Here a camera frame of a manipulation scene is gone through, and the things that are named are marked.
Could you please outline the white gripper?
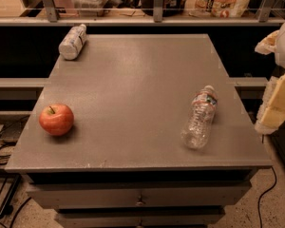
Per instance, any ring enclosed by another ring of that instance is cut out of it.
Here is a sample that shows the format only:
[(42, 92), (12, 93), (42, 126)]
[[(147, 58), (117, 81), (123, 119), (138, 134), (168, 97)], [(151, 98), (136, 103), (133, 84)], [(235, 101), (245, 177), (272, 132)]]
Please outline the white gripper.
[[(263, 38), (255, 47), (255, 52), (263, 55), (275, 54), (275, 63), (285, 68), (285, 22), (280, 30)], [(272, 76), (265, 87), (262, 104), (256, 114), (255, 130), (269, 135), (285, 122), (285, 74), (279, 78)]]

